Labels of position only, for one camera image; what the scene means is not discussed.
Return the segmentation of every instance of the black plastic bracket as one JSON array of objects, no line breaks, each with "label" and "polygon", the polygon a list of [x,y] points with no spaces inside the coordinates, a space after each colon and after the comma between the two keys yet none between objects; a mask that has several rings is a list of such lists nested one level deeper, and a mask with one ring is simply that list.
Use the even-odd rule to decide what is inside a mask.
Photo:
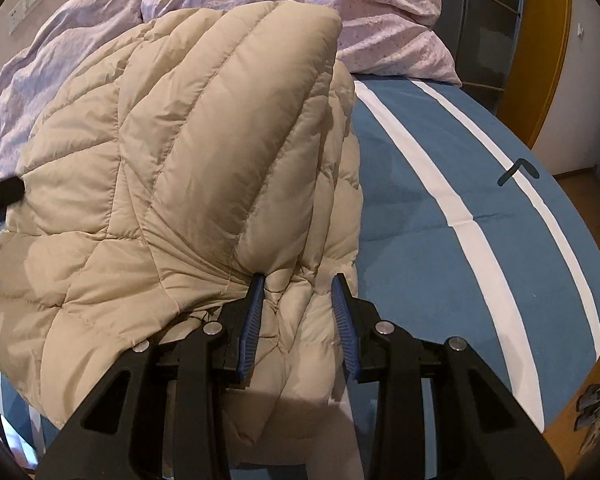
[{"label": "black plastic bracket", "polygon": [[179,342],[145,341],[124,352],[58,434],[36,479],[161,479],[167,384],[177,379],[174,474],[230,480],[220,395],[253,368],[263,299],[264,277],[256,274],[247,296],[225,303],[218,321]]},{"label": "black plastic bracket", "polygon": [[[352,347],[345,348],[347,367],[353,364],[359,382],[378,377],[380,383],[368,480],[424,480],[421,378],[431,379],[437,480],[564,480],[542,434],[464,339],[436,344],[380,321],[372,303],[351,296],[342,274],[334,279],[332,294],[335,301],[344,299],[348,311],[344,315],[334,306],[343,345]],[[346,326],[349,319],[355,336]],[[384,358],[378,357],[378,346]],[[368,358],[372,348],[375,364]],[[359,362],[352,363],[354,355]]]}]

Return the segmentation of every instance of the bed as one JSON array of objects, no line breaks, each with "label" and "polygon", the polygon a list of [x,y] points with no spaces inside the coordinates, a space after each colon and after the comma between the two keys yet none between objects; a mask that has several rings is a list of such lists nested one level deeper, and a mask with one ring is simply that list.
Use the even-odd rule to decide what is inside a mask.
[{"label": "bed", "polygon": [[[529,150],[456,86],[358,75],[356,94],[360,297],[418,338],[463,336],[544,429],[600,355],[600,253],[584,222]],[[376,391],[349,384],[345,397],[353,424],[333,452],[358,454],[347,477],[362,478]],[[0,407],[43,454],[57,430],[1,374]],[[428,462],[432,473],[431,453]],[[315,476],[305,466],[232,473],[267,474]]]}]

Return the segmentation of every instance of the metal screw head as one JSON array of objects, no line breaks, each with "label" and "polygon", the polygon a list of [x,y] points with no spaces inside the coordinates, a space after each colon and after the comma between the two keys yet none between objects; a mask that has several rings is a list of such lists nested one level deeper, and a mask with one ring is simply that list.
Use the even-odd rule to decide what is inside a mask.
[{"label": "metal screw head", "polygon": [[142,353],[149,348],[149,342],[145,339],[134,346],[134,352]]},{"label": "metal screw head", "polygon": [[452,337],[449,339],[449,346],[456,352],[461,352],[466,349],[466,341],[461,337]]},{"label": "metal screw head", "polygon": [[389,321],[378,321],[376,323],[376,332],[378,332],[379,334],[389,335],[394,330],[394,324]]},{"label": "metal screw head", "polygon": [[205,326],[203,326],[202,330],[207,335],[216,335],[222,332],[222,323],[218,323],[217,321],[210,321]]}]

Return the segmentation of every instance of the beige puffer jacket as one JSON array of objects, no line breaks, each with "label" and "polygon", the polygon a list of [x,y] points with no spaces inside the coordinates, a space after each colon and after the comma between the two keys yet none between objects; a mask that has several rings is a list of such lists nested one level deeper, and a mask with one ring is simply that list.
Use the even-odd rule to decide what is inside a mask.
[{"label": "beige puffer jacket", "polygon": [[263,272],[227,439],[245,460],[302,460],[341,362],[330,281],[356,287],[340,29],[296,2],[171,12],[89,56],[38,118],[0,236],[0,370],[54,424],[121,352],[190,312],[167,335],[183,337]]}]

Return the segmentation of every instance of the jacket stitching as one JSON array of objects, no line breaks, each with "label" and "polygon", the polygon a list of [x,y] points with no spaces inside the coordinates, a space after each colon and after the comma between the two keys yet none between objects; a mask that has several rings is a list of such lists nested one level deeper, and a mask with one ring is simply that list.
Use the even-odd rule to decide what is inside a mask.
[{"label": "jacket stitching", "polygon": [[75,152],[65,153],[64,155],[59,156],[58,158],[50,158],[49,160],[44,160],[43,162],[40,162],[39,164],[37,164],[33,168],[27,168],[23,173],[20,174],[20,176],[24,176],[26,174],[32,173],[33,171],[36,171],[37,169],[42,168],[42,166],[44,166],[45,164],[49,164],[51,162],[55,162],[56,160],[62,160],[65,157],[68,157],[68,156],[71,156],[71,155],[75,155],[76,153],[85,152],[86,150],[90,150],[91,148],[97,148],[98,146],[106,144],[107,142],[113,142],[114,140],[115,139],[101,140],[100,142],[97,142],[96,144],[92,144],[91,146],[80,148],[80,150],[77,150]]},{"label": "jacket stitching", "polygon": [[[138,38],[134,38],[133,41],[131,41],[130,43],[128,43],[126,45],[121,46],[120,49],[126,48],[129,45],[132,45],[132,44],[137,43],[137,42],[138,42]],[[129,58],[131,58],[131,54],[133,54],[134,50],[132,50],[131,53],[129,54]],[[109,56],[111,56],[111,54],[109,54],[108,56],[104,57],[99,62],[104,61]],[[104,88],[107,85],[115,83],[118,80],[118,78],[120,78],[120,76],[122,76],[122,74],[124,73],[124,71],[126,69],[126,66],[127,66],[128,62],[129,62],[129,58],[126,59],[124,66],[120,67],[120,73],[117,74],[117,75],[114,75],[112,80],[107,81],[107,77],[105,76],[105,78],[103,80],[99,80],[93,86],[88,86],[86,89],[82,89],[82,91],[79,92],[78,94],[74,94],[74,95],[70,95],[70,96],[64,97],[64,102],[63,103],[55,104],[55,106],[53,106],[53,107],[51,107],[51,105],[54,104],[54,101],[51,101],[47,105],[47,107],[45,109],[43,109],[42,113],[40,114],[40,119],[39,119],[40,120],[40,124],[39,125],[36,124],[38,126],[37,129],[40,129],[40,127],[44,123],[46,123],[52,116],[54,116],[55,114],[57,114],[60,110],[63,110],[64,108],[67,108],[67,107],[73,105],[75,102],[77,102],[78,100],[80,100],[81,98],[83,98],[85,95],[89,94],[90,92],[93,92],[93,91],[98,90],[100,88]],[[86,72],[88,72],[94,66],[95,65],[90,66],[85,72],[82,72],[82,73],[79,73],[77,75],[74,75],[74,77],[72,79],[67,80],[65,83],[63,83],[62,86],[60,87],[59,91],[58,91],[58,95],[59,95],[60,91],[64,89],[64,85],[72,83],[77,78],[83,76]]]},{"label": "jacket stitching", "polygon": [[[125,173],[126,187],[128,189],[128,187],[129,187],[129,178],[128,178],[128,175],[126,174],[126,165],[125,164],[121,164],[121,168],[122,168],[122,171]],[[147,243],[146,238],[144,237],[144,230],[142,229],[142,227],[140,225],[140,219],[138,218],[138,213],[136,212],[136,207],[134,206],[133,199],[131,199],[129,201],[129,203],[131,204],[131,211],[133,212],[134,216],[136,217],[136,222],[138,222],[138,232],[139,232],[138,241],[141,244],[144,244],[149,249],[149,256],[151,257],[151,263],[154,264],[155,275],[158,278],[158,283],[160,283],[160,287],[162,288],[162,291],[164,292],[165,296],[167,296],[167,298],[169,298],[171,301],[173,301],[173,303],[176,306],[176,310],[180,311],[180,307],[179,307],[178,303],[176,302],[176,300],[174,300],[171,297],[171,295],[167,292],[167,289],[164,288],[164,283],[162,282],[162,277],[160,276],[160,270],[158,270],[158,265],[155,263],[154,253],[151,250],[151,245],[149,245]]]},{"label": "jacket stitching", "polygon": [[[316,76],[316,78],[314,80],[314,84],[312,85],[311,90],[309,91],[309,96],[306,99],[304,99],[303,104],[306,104],[306,102],[309,99],[311,99],[313,97],[317,97],[315,95],[312,95],[312,92],[314,91],[315,86],[318,83],[318,79],[320,79],[320,76],[323,73],[324,72],[320,72]],[[258,192],[257,192],[255,198],[253,199],[253,203],[251,203],[251,207],[249,208],[249,212],[247,213],[247,216],[244,219],[244,223],[242,224],[242,228],[240,229],[240,233],[238,234],[237,240],[235,242],[234,250],[232,251],[231,258],[229,259],[229,279],[227,281],[227,284],[226,284],[224,290],[220,294],[221,298],[226,294],[226,292],[229,290],[229,286],[231,285],[231,278],[233,277],[233,273],[234,273],[234,261],[235,261],[236,255],[237,255],[238,245],[240,244],[240,240],[242,238],[242,235],[244,234],[244,231],[247,229],[247,223],[249,222],[249,218],[251,217],[251,215],[254,212],[256,204],[258,203],[258,199],[260,198],[260,195],[262,194],[263,188],[269,182],[269,178],[271,176],[271,172],[272,172],[274,166],[276,165],[277,161],[280,160],[280,157],[283,155],[283,152],[285,151],[285,146],[287,144],[289,136],[296,129],[296,126],[298,126],[298,121],[300,120],[301,116],[302,116],[302,108],[301,108],[300,112],[298,113],[298,116],[296,117],[296,120],[295,120],[294,124],[291,126],[291,128],[289,128],[289,131],[288,131],[288,133],[286,134],[286,137],[285,137],[285,141],[282,143],[282,145],[280,146],[278,152],[276,153],[275,158],[273,159],[273,161],[271,162],[271,164],[267,168],[267,173],[266,173],[266,175],[265,175],[265,177],[264,177],[264,179],[262,181],[262,184],[260,184],[260,188],[258,189]]]},{"label": "jacket stitching", "polygon": [[[134,38],[129,44],[123,45],[121,48],[126,48],[129,45],[132,45],[134,43],[137,43],[136,44],[136,48],[137,48],[138,44],[139,44],[138,38]],[[50,108],[50,104],[51,103],[49,103],[49,105],[48,105],[49,109],[43,110],[42,114],[40,115],[40,124],[38,124],[38,121],[36,121],[36,124],[34,125],[34,126],[37,127],[36,130],[39,130],[40,127],[42,127],[42,125],[44,123],[46,123],[53,115],[57,114],[60,110],[63,110],[64,108],[67,108],[68,106],[73,105],[75,102],[77,102],[78,100],[80,100],[85,95],[87,95],[87,94],[89,94],[89,93],[91,93],[91,92],[93,92],[95,90],[98,90],[100,88],[104,88],[105,86],[112,85],[112,84],[117,84],[118,79],[123,75],[123,73],[125,73],[126,67],[129,64],[129,60],[131,59],[131,56],[133,55],[133,53],[135,52],[135,50],[136,49],[133,49],[129,53],[129,56],[126,58],[126,60],[124,62],[124,65],[119,68],[120,73],[116,74],[111,81],[107,81],[106,79],[104,81],[102,81],[102,80],[98,81],[95,86],[90,86],[84,92],[81,92],[77,96],[75,96],[75,95],[72,96],[71,99],[67,99],[66,102],[62,103],[61,105],[58,105],[58,107]],[[74,81],[77,77],[80,77],[83,74],[78,74],[77,76],[74,76],[74,78],[72,78],[71,81]],[[82,149],[78,150],[77,152],[71,152],[71,153],[67,153],[67,154],[65,154],[63,156],[60,156],[58,158],[52,158],[51,160],[45,160],[44,162],[41,162],[39,165],[37,165],[35,168],[31,168],[30,170],[26,170],[23,173],[23,175],[27,174],[27,173],[30,173],[31,171],[36,170],[40,166],[43,166],[44,164],[48,164],[49,162],[54,162],[56,160],[60,160],[61,158],[65,158],[66,156],[73,155],[74,153],[83,152],[84,150],[88,150],[90,148],[95,148],[96,146],[99,146],[101,144],[105,144],[106,142],[111,142],[112,140],[113,139],[103,140],[102,142],[98,142],[97,144],[93,144],[91,146],[87,146],[86,148],[82,148]]]},{"label": "jacket stitching", "polygon": [[107,230],[106,235],[109,236],[109,229],[111,228],[111,217],[113,216],[113,206],[116,203],[116,193],[118,192],[118,178],[120,177],[120,166],[122,165],[122,153],[120,152],[120,84],[118,86],[118,98],[116,100],[116,131],[118,136],[114,139],[118,144],[118,169],[116,170],[116,177],[113,182],[113,196],[111,197],[111,209],[107,216]]},{"label": "jacket stitching", "polygon": [[98,240],[96,242],[96,245],[93,248],[93,251],[91,251],[91,254],[89,254],[89,256],[87,257],[87,260],[85,261],[84,265],[82,266],[82,268],[76,273],[75,277],[72,279],[71,283],[69,284],[69,286],[66,288],[66,292],[64,294],[64,298],[62,298],[62,307],[64,308],[64,304],[66,303],[66,298],[69,295],[69,291],[71,291],[71,287],[72,285],[80,278],[80,276],[82,275],[82,273],[84,272],[84,269],[87,268],[87,265],[89,265],[89,261],[91,260],[91,257],[93,256],[93,253],[95,253],[95,251],[98,249],[98,246],[102,243],[102,240]]},{"label": "jacket stitching", "polygon": [[4,299],[4,300],[24,301],[25,303],[28,303],[28,304],[36,306],[36,307],[57,308],[57,309],[62,308],[58,304],[40,303],[39,301],[31,301],[31,300],[28,300],[27,298],[21,298],[19,296],[15,296],[13,294],[0,294],[0,298]]},{"label": "jacket stitching", "polygon": [[[158,173],[156,174],[155,178],[154,178],[154,182],[153,185],[151,186],[151,190],[152,190],[152,196],[151,196],[151,202],[149,204],[149,207],[147,208],[147,212],[152,208],[152,206],[154,205],[154,201],[155,201],[155,186],[158,182],[158,179],[160,178],[160,176],[162,175],[162,172],[164,171],[164,167],[167,163],[167,160],[169,159],[169,157],[171,156],[171,152],[173,151],[173,147],[175,146],[176,141],[178,140],[178,137],[180,136],[180,134],[182,133],[182,130],[184,129],[184,127],[187,124],[187,121],[189,121],[189,118],[191,117],[193,111],[196,109],[196,105],[198,104],[198,102],[200,101],[200,98],[205,94],[206,89],[209,87],[209,85],[212,83],[212,81],[214,81],[216,79],[216,76],[222,71],[222,69],[224,68],[224,66],[227,64],[227,62],[234,56],[234,54],[238,51],[238,49],[242,46],[242,44],[247,40],[247,38],[249,38],[251,36],[251,34],[253,34],[253,32],[256,30],[256,28],[258,28],[258,26],[260,25],[260,23],[263,22],[263,20],[267,17],[270,16],[274,10],[276,10],[278,8],[278,6],[274,7],[273,9],[271,9],[269,12],[267,12],[263,17],[261,17],[251,28],[251,30],[245,35],[244,38],[242,38],[240,40],[240,43],[238,43],[234,50],[231,52],[231,54],[229,54],[226,59],[222,62],[222,64],[216,69],[216,71],[214,72],[214,74],[211,76],[211,78],[209,78],[209,81],[206,82],[206,84],[204,85],[203,89],[200,92],[200,95],[196,98],[196,100],[192,103],[191,105],[191,110],[189,111],[189,113],[187,114],[187,118],[184,120],[184,122],[182,123],[182,126],[180,127],[180,129],[178,130],[178,132],[173,136],[173,140],[171,141],[171,145],[169,146],[169,151],[167,152],[166,156],[164,157],[164,160],[162,161],[162,164],[160,165],[160,169],[158,170]],[[141,225],[141,230],[144,230],[144,226],[146,224],[146,218],[142,219],[142,225]]]},{"label": "jacket stitching", "polygon": [[91,236],[97,236],[98,238],[95,238],[93,241],[94,242],[101,242],[103,240],[139,240],[139,237],[133,237],[133,236],[116,236],[115,238],[107,238],[106,235],[101,235],[99,233],[88,233],[86,231],[78,231],[76,229],[72,230],[72,231],[62,231],[61,233],[42,233],[42,234],[30,234],[30,233],[25,233],[22,231],[9,231],[8,229],[5,229],[3,231],[4,233],[11,233],[11,234],[18,234],[18,235],[23,235],[23,236],[28,236],[28,237],[34,237],[34,238],[40,238],[42,236],[59,236],[59,235],[64,235],[64,234],[70,234],[70,233],[80,233],[83,235],[91,235]]},{"label": "jacket stitching", "polygon": [[104,328],[100,325],[97,325],[92,320],[82,317],[82,315],[78,314],[77,312],[68,312],[64,309],[63,309],[63,311],[65,314],[67,314],[75,319],[79,319],[81,322],[83,322],[85,325],[89,326],[90,328],[96,329],[98,332],[101,332],[101,333],[104,332],[106,335],[112,337],[113,339],[122,341],[125,345],[128,345],[127,348],[131,348],[131,346],[133,345],[133,342],[130,341],[129,339],[123,338],[120,334],[114,334],[113,332],[110,332],[106,328]]}]

